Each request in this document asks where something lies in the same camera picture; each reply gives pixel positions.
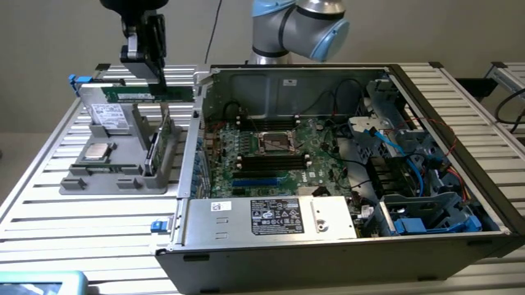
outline cable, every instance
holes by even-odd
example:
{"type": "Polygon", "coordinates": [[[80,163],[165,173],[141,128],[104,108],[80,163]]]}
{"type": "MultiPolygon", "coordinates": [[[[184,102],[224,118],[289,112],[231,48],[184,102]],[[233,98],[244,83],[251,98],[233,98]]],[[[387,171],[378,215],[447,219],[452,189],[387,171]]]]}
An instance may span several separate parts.
{"type": "Polygon", "coordinates": [[[213,42],[213,35],[215,35],[215,29],[216,29],[216,21],[219,20],[220,6],[221,6],[221,0],[219,0],[219,5],[216,5],[215,22],[213,22],[213,28],[211,29],[209,42],[207,43],[204,63],[207,63],[207,56],[209,54],[211,43],[213,42]]]}
{"type": "Polygon", "coordinates": [[[514,97],[516,97],[518,95],[520,95],[520,94],[523,94],[525,93],[525,88],[523,89],[520,89],[520,90],[518,90],[516,92],[514,92],[512,94],[510,94],[508,95],[508,97],[506,97],[503,100],[502,100],[502,102],[498,104],[498,106],[495,107],[495,111],[494,111],[494,116],[495,116],[495,120],[499,122],[499,123],[504,123],[504,124],[514,124],[515,122],[511,122],[511,121],[506,121],[506,120],[502,120],[500,118],[499,118],[499,111],[500,111],[500,108],[506,105],[506,103],[514,98],[514,97]]]}
{"type": "Polygon", "coordinates": [[[231,100],[227,103],[224,103],[224,106],[221,107],[221,119],[223,120],[225,120],[225,111],[228,110],[228,107],[232,104],[235,104],[240,108],[240,104],[235,100],[231,100]]]}
{"type": "Polygon", "coordinates": [[[331,92],[331,90],[324,90],[323,92],[320,92],[320,94],[317,96],[317,99],[313,101],[313,103],[301,112],[299,112],[299,114],[305,113],[317,104],[317,102],[320,101],[321,96],[325,93],[331,94],[331,96],[333,97],[333,93],[331,92]]]}
{"type": "Polygon", "coordinates": [[[349,187],[349,189],[355,189],[358,186],[360,186],[362,184],[364,184],[364,183],[370,183],[371,182],[371,180],[368,179],[368,180],[364,180],[364,181],[362,181],[360,183],[358,183],[355,186],[351,186],[349,187]]]}
{"type": "Polygon", "coordinates": [[[359,88],[359,91],[360,91],[360,97],[359,97],[359,102],[358,102],[358,108],[359,108],[360,100],[364,99],[364,87],[362,86],[359,80],[358,80],[358,79],[354,79],[354,78],[345,78],[345,79],[340,80],[340,81],[339,81],[339,84],[335,86],[333,95],[332,95],[332,96],[333,96],[333,114],[336,114],[336,97],[337,97],[337,94],[339,94],[339,87],[343,85],[343,83],[344,83],[345,81],[354,82],[354,83],[358,85],[358,88],[359,88]]]}
{"type": "MultiPolygon", "coordinates": [[[[387,140],[387,138],[379,132],[375,132],[372,134],[372,136],[376,136],[376,138],[379,138],[388,146],[391,146],[392,148],[398,149],[398,151],[399,151],[399,153],[400,153],[400,155],[403,157],[407,156],[404,151],[403,151],[403,148],[399,145],[394,144],[390,140],[387,140]]],[[[410,160],[410,158],[407,158],[407,164],[408,164],[411,170],[415,172],[415,176],[418,177],[418,181],[419,181],[419,197],[422,197],[423,196],[423,186],[424,186],[423,178],[420,177],[420,172],[419,172],[415,164],[410,160]]]]}
{"type": "Polygon", "coordinates": [[[345,78],[345,79],[343,79],[343,80],[339,81],[337,85],[335,86],[333,91],[331,91],[331,90],[324,90],[323,92],[320,92],[317,99],[313,101],[313,103],[312,103],[301,112],[299,112],[299,114],[307,112],[307,111],[317,104],[317,102],[320,101],[321,96],[323,96],[325,93],[329,93],[331,98],[333,99],[332,114],[336,114],[336,112],[337,112],[337,110],[336,110],[336,109],[337,109],[337,106],[336,106],[336,94],[339,93],[339,87],[340,87],[340,85],[343,85],[343,83],[344,83],[345,81],[352,81],[352,82],[358,85],[359,91],[360,91],[360,97],[359,97],[359,99],[362,100],[362,99],[364,98],[364,88],[363,88],[363,86],[362,86],[359,80],[356,80],[356,79],[354,79],[354,78],[345,78]]]}
{"type": "MultiPolygon", "coordinates": [[[[331,131],[331,129],[332,129],[332,128],[327,129],[327,131],[324,132],[324,138],[323,138],[321,143],[325,143],[325,136],[328,135],[328,132],[331,131]]],[[[320,148],[320,150],[321,150],[323,152],[325,152],[325,154],[329,156],[331,159],[337,160],[337,161],[341,161],[341,162],[358,164],[359,166],[362,166],[362,167],[366,169],[366,165],[364,165],[363,163],[360,163],[360,162],[358,162],[358,161],[354,161],[354,160],[345,160],[345,159],[337,158],[337,157],[335,157],[327,150],[324,150],[324,149],[321,149],[321,148],[320,148]]]]}
{"type": "Polygon", "coordinates": [[[362,166],[363,168],[366,168],[366,165],[364,165],[363,163],[360,163],[360,162],[358,162],[358,161],[354,161],[354,160],[345,160],[345,159],[337,158],[337,157],[335,157],[332,154],[329,154],[327,151],[324,151],[324,152],[325,152],[325,154],[329,156],[331,159],[337,160],[337,161],[343,161],[343,162],[347,162],[347,163],[358,164],[359,166],[362,166]]]}
{"type": "Polygon", "coordinates": [[[458,171],[454,169],[454,167],[450,167],[448,170],[451,170],[452,172],[455,172],[456,177],[458,177],[459,180],[462,181],[462,187],[463,187],[463,190],[464,190],[466,198],[467,198],[468,200],[471,200],[472,197],[470,196],[468,188],[466,187],[464,180],[462,179],[462,177],[460,177],[458,171]]]}
{"type": "Polygon", "coordinates": [[[512,126],[511,129],[510,129],[510,133],[514,133],[514,131],[515,131],[515,129],[516,129],[516,126],[519,126],[520,124],[525,124],[525,122],[522,122],[522,117],[523,117],[523,116],[525,116],[525,108],[523,108],[522,113],[518,115],[518,117],[516,117],[516,119],[515,119],[514,126],[512,126]]]}
{"type": "Polygon", "coordinates": [[[459,174],[451,168],[446,169],[446,171],[458,178],[459,185],[460,185],[460,194],[462,194],[462,201],[466,201],[466,189],[464,189],[464,182],[459,176],[459,174]]]}

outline red cable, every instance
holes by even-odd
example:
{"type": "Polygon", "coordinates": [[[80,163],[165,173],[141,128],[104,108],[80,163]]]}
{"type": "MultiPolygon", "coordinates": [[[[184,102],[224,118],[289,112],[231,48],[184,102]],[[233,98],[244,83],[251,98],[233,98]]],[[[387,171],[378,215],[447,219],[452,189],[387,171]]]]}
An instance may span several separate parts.
{"type": "Polygon", "coordinates": [[[463,183],[463,181],[462,181],[462,178],[460,178],[460,176],[459,176],[459,174],[456,174],[455,173],[455,171],[452,170],[452,169],[446,169],[446,171],[450,173],[450,174],[452,174],[456,178],[458,178],[458,180],[459,180],[459,183],[460,183],[460,192],[462,192],[462,201],[464,202],[466,201],[466,194],[464,194],[464,183],[463,183]]]}

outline power supply label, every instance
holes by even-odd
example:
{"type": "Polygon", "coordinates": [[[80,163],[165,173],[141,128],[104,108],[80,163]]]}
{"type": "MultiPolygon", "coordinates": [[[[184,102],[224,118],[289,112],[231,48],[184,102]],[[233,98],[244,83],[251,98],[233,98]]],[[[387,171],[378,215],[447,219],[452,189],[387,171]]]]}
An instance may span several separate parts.
{"type": "Polygon", "coordinates": [[[252,234],[303,234],[297,199],[251,200],[252,234]]]}

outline black cable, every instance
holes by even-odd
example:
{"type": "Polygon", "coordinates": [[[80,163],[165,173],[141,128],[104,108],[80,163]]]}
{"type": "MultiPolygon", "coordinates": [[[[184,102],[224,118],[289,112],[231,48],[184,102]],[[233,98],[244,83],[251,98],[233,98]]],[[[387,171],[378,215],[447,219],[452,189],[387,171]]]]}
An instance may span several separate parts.
{"type": "Polygon", "coordinates": [[[207,63],[207,56],[209,54],[211,43],[213,42],[213,35],[215,35],[215,29],[216,29],[216,21],[219,19],[220,6],[221,6],[221,0],[219,0],[219,5],[216,5],[215,22],[213,22],[213,28],[211,29],[209,42],[207,43],[204,63],[207,63]]]}
{"type": "Polygon", "coordinates": [[[358,183],[355,186],[341,186],[340,185],[340,183],[339,183],[339,181],[340,181],[340,174],[339,174],[339,177],[335,179],[335,184],[341,188],[341,189],[355,189],[356,187],[359,187],[359,186],[362,186],[364,183],[370,183],[371,182],[371,180],[368,179],[368,180],[364,180],[364,181],[362,181],[360,183],[358,183]]]}
{"type": "Polygon", "coordinates": [[[333,96],[333,93],[331,92],[331,90],[324,90],[323,92],[320,92],[320,94],[317,96],[317,99],[313,101],[313,103],[301,112],[299,112],[299,114],[305,113],[317,104],[317,102],[320,101],[321,96],[325,93],[328,93],[328,94],[331,94],[331,96],[333,96]]]}
{"type": "MultiPolygon", "coordinates": [[[[324,144],[327,143],[325,142],[325,136],[327,136],[328,132],[332,130],[332,128],[333,128],[333,126],[331,126],[331,128],[324,132],[324,138],[321,140],[321,143],[324,143],[324,144]]],[[[358,164],[358,165],[360,165],[366,169],[366,165],[363,163],[360,163],[358,161],[354,161],[354,160],[345,160],[345,159],[337,158],[332,154],[329,154],[328,151],[323,150],[321,148],[320,148],[320,150],[323,152],[325,152],[325,154],[329,156],[331,159],[335,159],[335,160],[341,161],[341,162],[358,164]]]]}
{"type": "Polygon", "coordinates": [[[359,80],[358,80],[358,79],[354,79],[354,78],[345,78],[345,79],[340,80],[339,84],[337,84],[336,87],[335,87],[335,91],[333,91],[335,97],[336,97],[336,94],[337,94],[337,92],[339,92],[339,87],[343,85],[343,83],[344,83],[345,81],[351,81],[351,82],[354,82],[355,84],[358,84],[359,91],[360,91],[360,98],[363,98],[363,97],[364,97],[364,87],[362,86],[359,80]]]}
{"type": "Polygon", "coordinates": [[[510,94],[508,97],[506,97],[506,98],[502,100],[502,102],[498,104],[498,106],[495,107],[495,120],[496,120],[499,123],[512,124],[512,125],[514,125],[512,128],[511,128],[510,133],[512,133],[512,132],[515,131],[518,125],[525,124],[525,122],[522,122],[522,123],[519,122],[520,119],[522,119],[522,117],[523,117],[523,115],[525,115],[525,110],[522,111],[522,113],[519,114],[519,116],[516,117],[516,120],[515,120],[514,122],[512,122],[512,121],[502,120],[502,119],[499,118],[499,111],[500,111],[500,108],[506,105],[506,103],[507,103],[514,97],[516,97],[518,95],[520,95],[520,94],[523,94],[523,93],[525,93],[525,88],[520,89],[520,90],[518,90],[518,91],[514,92],[512,94],[510,94]]]}
{"type": "Polygon", "coordinates": [[[358,186],[363,185],[364,183],[370,183],[371,180],[364,180],[363,182],[358,183],[355,186],[351,186],[349,189],[355,189],[358,186]]]}
{"type": "Polygon", "coordinates": [[[336,109],[336,95],[337,95],[337,93],[339,93],[339,87],[343,85],[343,83],[344,83],[345,81],[354,82],[354,83],[358,85],[358,88],[359,88],[359,91],[360,91],[360,97],[359,97],[359,102],[358,102],[358,108],[359,108],[360,100],[364,99],[364,87],[362,86],[359,80],[358,80],[358,79],[354,79],[354,78],[344,78],[343,80],[339,81],[339,84],[336,85],[335,91],[333,91],[333,106],[335,106],[335,109],[336,109]]]}
{"type": "Polygon", "coordinates": [[[329,129],[324,132],[324,137],[323,137],[323,139],[321,139],[321,142],[323,143],[325,143],[325,136],[328,135],[328,132],[329,131],[332,131],[333,130],[333,128],[335,128],[335,135],[336,135],[336,131],[339,130],[339,128],[341,127],[341,126],[347,126],[347,123],[341,123],[341,124],[336,124],[336,125],[331,125],[329,126],[329,129]]]}
{"type": "Polygon", "coordinates": [[[231,100],[227,103],[224,103],[224,106],[221,107],[221,119],[225,120],[225,111],[228,110],[229,105],[235,104],[240,108],[240,104],[237,101],[231,100]]]}
{"type": "Polygon", "coordinates": [[[525,109],[523,109],[522,113],[518,115],[518,117],[516,117],[516,119],[515,119],[515,123],[514,123],[514,126],[512,126],[511,129],[510,129],[510,133],[514,133],[514,131],[515,131],[515,129],[516,129],[516,126],[519,126],[519,124],[525,124],[525,122],[520,123],[522,117],[523,117],[523,116],[525,116],[525,109]]]}
{"type": "Polygon", "coordinates": [[[327,151],[323,151],[323,152],[325,152],[325,154],[329,156],[331,159],[337,160],[337,161],[343,161],[343,162],[347,162],[347,163],[358,164],[359,166],[366,168],[366,165],[363,163],[360,163],[358,161],[354,161],[354,160],[345,160],[345,159],[337,158],[337,157],[332,156],[332,154],[329,154],[327,151]]]}

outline metal rail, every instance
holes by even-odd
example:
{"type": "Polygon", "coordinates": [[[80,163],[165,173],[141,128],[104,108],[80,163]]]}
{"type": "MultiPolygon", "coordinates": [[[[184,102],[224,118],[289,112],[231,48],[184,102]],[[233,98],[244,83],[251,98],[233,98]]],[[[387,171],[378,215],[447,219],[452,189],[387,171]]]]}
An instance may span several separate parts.
{"type": "MultiPolygon", "coordinates": [[[[479,111],[443,70],[426,63],[400,64],[446,124],[525,215],[525,161],[514,142],[479,111]]],[[[112,76],[128,76],[112,67],[112,76]]],[[[192,85],[193,67],[170,66],[170,83],[192,85]]],[[[169,106],[174,123],[187,126],[189,104],[169,106]]],[[[140,106],[142,116],[160,119],[160,109],[140,106]]],[[[153,218],[176,207],[183,144],[164,195],[60,195],[58,183],[89,137],[89,117],[74,103],[0,207],[0,271],[81,270],[90,294],[177,294],[149,255],[153,218]]],[[[157,236],[166,243],[168,236],[157,236]]],[[[525,248],[502,259],[483,259],[446,281],[299,290],[281,294],[523,294],[525,248]]]]}

